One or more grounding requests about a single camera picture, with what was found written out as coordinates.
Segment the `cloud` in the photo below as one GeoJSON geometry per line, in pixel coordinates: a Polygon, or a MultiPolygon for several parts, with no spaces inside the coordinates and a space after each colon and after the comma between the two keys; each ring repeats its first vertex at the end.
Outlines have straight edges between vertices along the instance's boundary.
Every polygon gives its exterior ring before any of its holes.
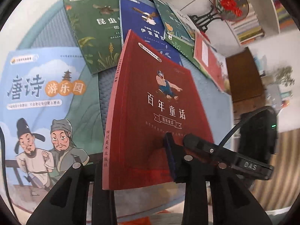
{"type": "Polygon", "coordinates": [[[11,135],[9,128],[3,122],[0,122],[0,126],[4,133],[5,139],[5,159],[6,160],[15,160],[16,153],[14,151],[18,138],[11,135]]]}
{"type": "Polygon", "coordinates": [[[37,74],[42,75],[43,79],[51,80],[57,77],[63,77],[64,72],[69,70],[72,74],[73,79],[78,79],[80,73],[77,72],[76,68],[73,66],[67,65],[62,60],[52,60],[39,67],[32,68],[29,73],[26,75],[26,79],[32,79],[37,74]]]}

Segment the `wooden cabinet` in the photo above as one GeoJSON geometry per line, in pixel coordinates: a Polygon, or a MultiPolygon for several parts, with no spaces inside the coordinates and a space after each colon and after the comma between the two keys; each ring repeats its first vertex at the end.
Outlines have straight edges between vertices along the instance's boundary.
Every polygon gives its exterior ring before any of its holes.
{"type": "Polygon", "coordinates": [[[226,58],[233,102],[234,120],[240,115],[263,107],[265,91],[250,50],[226,58]]]}

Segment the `orange circle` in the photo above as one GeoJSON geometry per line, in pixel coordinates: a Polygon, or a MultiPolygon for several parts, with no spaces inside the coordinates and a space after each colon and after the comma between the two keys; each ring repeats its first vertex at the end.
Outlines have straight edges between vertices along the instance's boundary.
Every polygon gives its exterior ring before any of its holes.
{"type": "Polygon", "coordinates": [[[54,97],[58,94],[58,82],[50,81],[46,84],[45,92],[47,96],[54,97]]]}
{"type": "Polygon", "coordinates": [[[63,80],[58,84],[58,92],[62,96],[67,96],[73,92],[73,85],[68,80],[63,80]]]}
{"type": "Polygon", "coordinates": [[[81,80],[75,80],[73,82],[73,94],[80,96],[86,91],[86,84],[81,80]]]}

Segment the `children's book cover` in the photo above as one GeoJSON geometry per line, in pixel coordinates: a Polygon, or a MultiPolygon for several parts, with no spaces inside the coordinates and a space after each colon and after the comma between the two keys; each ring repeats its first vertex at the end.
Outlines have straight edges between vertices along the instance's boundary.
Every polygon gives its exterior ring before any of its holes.
{"type": "Polygon", "coordinates": [[[132,29],[160,54],[182,65],[180,53],[164,41],[165,27],[155,7],[138,0],[120,0],[122,42],[132,29]]]}
{"type": "Polygon", "coordinates": [[[204,38],[198,31],[196,31],[194,59],[208,73],[219,90],[221,90],[222,92],[225,91],[221,65],[212,52],[211,47],[206,44],[204,38]]]}
{"type": "Polygon", "coordinates": [[[206,77],[209,77],[207,71],[203,68],[199,62],[194,59],[194,47],[184,43],[181,40],[178,40],[176,37],[168,35],[165,33],[164,35],[165,41],[171,44],[174,48],[176,48],[179,52],[181,52],[197,69],[199,69],[206,77]]]}
{"type": "Polygon", "coordinates": [[[171,182],[163,146],[167,132],[179,145],[189,133],[213,141],[191,72],[129,31],[109,102],[103,189],[171,182]]]}
{"type": "Polygon", "coordinates": [[[64,7],[90,72],[116,66],[122,50],[119,0],[64,0],[64,7]]]}
{"type": "Polygon", "coordinates": [[[8,54],[0,127],[14,205],[32,213],[75,162],[99,160],[104,133],[98,87],[98,75],[91,75],[77,47],[8,54]]]}
{"type": "Polygon", "coordinates": [[[166,32],[172,37],[184,41],[185,43],[193,46],[194,41],[190,38],[189,34],[181,24],[179,19],[170,9],[170,7],[161,0],[153,0],[154,4],[159,12],[163,25],[165,26],[166,32]]]}
{"type": "Polygon", "coordinates": [[[175,13],[176,17],[181,21],[181,23],[184,26],[185,30],[188,32],[190,38],[192,40],[195,40],[195,31],[198,31],[197,26],[193,23],[193,21],[189,18],[189,16],[182,13],[180,10],[173,7],[169,3],[168,3],[168,6],[175,13]]]}

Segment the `green book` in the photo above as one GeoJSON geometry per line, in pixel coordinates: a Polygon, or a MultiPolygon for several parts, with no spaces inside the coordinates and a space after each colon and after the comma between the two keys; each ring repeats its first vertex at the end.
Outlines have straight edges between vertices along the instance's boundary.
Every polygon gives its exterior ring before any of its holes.
{"type": "Polygon", "coordinates": [[[199,69],[206,77],[209,77],[207,71],[194,59],[194,46],[190,46],[176,37],[168,35],[165,32],[165,41],[175,47],[182,55],[184,55],[194,66],[199,69]]]}
{"type": "Polygon", "coordinates": [[[190,46],[194,46],[195,42],[191,39],[185,27],[182,25],[175,13],[170,9],[170,7],[161,0],[153,1],[161,20],[163,21],[163,25],[165,26],[167,34],[183,41],[186,44],[189,44],[190,46]]]}
{"type": "Polygon", "coordinates": [[[119,0],[64,0],[64,7],[91,74],[117,66],[122,50],[119,0]]]}

